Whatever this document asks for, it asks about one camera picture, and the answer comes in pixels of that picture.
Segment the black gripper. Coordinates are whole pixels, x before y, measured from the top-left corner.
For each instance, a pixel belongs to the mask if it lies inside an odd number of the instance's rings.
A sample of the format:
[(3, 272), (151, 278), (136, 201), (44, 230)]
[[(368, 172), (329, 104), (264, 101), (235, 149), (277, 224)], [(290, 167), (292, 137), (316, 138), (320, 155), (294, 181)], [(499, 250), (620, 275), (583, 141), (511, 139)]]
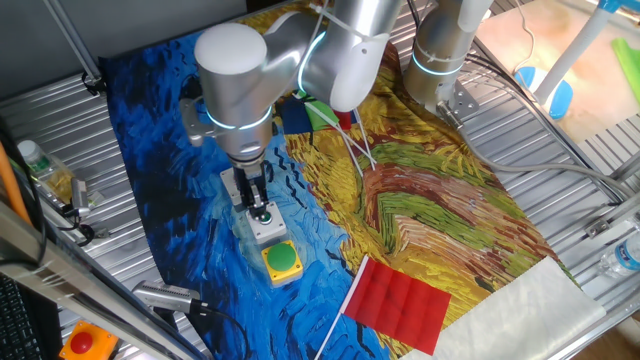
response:
[(233, 170), (242, 202), (249, 203), (248, 209), (251, 217), (254, 219), (270, 219), (264, 164), (259, 163), (249, 168), (234, 167)]

